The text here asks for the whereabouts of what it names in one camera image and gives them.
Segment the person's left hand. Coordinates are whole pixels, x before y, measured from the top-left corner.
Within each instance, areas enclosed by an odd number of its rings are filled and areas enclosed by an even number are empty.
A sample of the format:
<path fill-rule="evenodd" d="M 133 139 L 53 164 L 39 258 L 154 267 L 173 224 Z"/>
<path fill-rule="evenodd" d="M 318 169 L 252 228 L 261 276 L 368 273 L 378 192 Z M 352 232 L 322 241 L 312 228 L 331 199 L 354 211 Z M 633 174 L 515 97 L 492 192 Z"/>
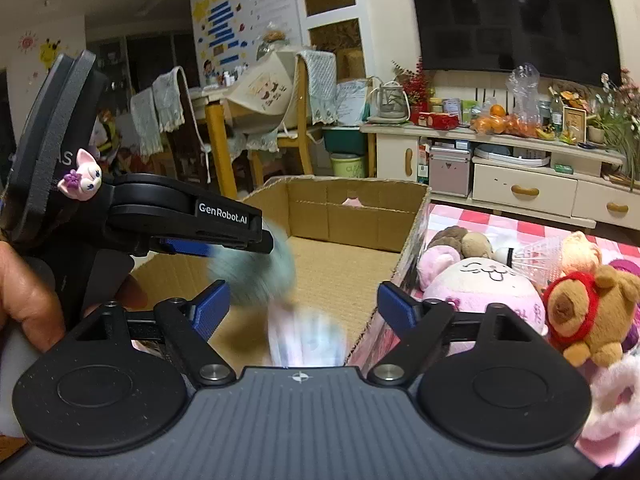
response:
<path fill-rule="evenodd" d="M 10 318 L 37 350 L 47 352 L 65 335 L 58 296 L 7 242 L 0 246 L 1 326 Z"/>

